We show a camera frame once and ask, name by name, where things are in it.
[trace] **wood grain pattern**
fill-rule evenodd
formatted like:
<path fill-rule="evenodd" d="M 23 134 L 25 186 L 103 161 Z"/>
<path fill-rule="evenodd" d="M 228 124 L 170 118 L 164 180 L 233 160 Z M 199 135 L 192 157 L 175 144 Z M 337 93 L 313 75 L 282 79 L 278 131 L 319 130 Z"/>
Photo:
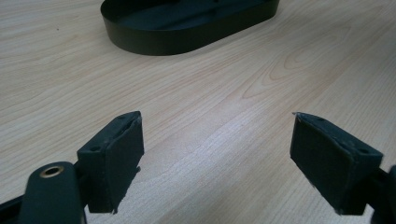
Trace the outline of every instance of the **wood grain pattern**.
<path fill-rule="evenodd" d="M 339 217 L 290 160 L 294 117 L 326 118 L 396 163 L 396 2 L 281 0 L 196 51 L 132 54 L 101 1 L 0 2 L 0 202 L 121 113 L 146 155 L 115 216 L 89 223 L 369 223 Z"/>

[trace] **black plastic base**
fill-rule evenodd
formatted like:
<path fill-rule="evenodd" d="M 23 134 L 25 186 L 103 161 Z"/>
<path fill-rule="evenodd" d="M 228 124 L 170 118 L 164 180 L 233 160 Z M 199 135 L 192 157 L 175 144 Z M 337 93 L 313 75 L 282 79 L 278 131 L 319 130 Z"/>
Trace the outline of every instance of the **black plastic base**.
<path fill-rule="evenodd" d="M 201 48 L 266 21 L 279 0 L 106 0 L 101 7 L 108 36 L 120 47 L 146 55 Z"/>

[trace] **small hole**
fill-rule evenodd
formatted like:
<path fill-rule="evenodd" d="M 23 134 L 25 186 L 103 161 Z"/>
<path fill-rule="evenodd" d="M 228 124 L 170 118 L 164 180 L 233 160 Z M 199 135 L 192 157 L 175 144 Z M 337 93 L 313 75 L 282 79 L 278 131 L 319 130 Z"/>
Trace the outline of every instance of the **small hole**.
<path fill-rule="evenodd" d="M 51 166 L 50 168 L 45 169 L 41 172 L 40 176 L 43 178 L 50 178 L 60 174 L 64 168 L 62 166 Z"/>
<path fill-rule="evenodd" d="M 369 154 L 369 150 L 365 149 L 365 148 L 358 148 L 358 151 L 364 154 Z"/>
<path fill-rule="evenodd" d="M 90 151 L 99 151 L 100 147 L 91 147 Z"/>

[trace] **black plastic block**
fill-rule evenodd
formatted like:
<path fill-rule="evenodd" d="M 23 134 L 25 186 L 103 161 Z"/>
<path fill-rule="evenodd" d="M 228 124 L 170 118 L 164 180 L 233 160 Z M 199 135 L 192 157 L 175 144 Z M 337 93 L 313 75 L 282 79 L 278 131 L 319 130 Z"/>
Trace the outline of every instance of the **black plastic block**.
<path fill-rule="evenodd" d="M 361 215 L 364 180 L 378 171 L 383 154 L 326 119 L 296 113 L 290 155 L 340 215 Z"/>
<path fill-rule="evenodd" d="M 124 114 L 78 151 L 78 172 L 91 213 L 117 213 L 144 154 L 140 112 Z"/>

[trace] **light wood grain surface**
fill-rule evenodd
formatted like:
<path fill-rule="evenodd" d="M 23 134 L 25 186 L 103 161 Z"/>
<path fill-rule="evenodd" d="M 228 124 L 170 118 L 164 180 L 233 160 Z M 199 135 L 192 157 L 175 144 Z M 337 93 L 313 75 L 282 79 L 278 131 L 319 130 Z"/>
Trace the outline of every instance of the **light wood grain surface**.
<path fill-rule="evenodd" d="M 339 217 L 290 159 L 293 111 L 396 163 L 396 2 L 281 0 L 274 18 L 182 55 L 108 39 L 100 0 L 0 2 L 0 203 L 36 168 L 140 110 L 146 155 L 89 223 L 369 223 Z"/>

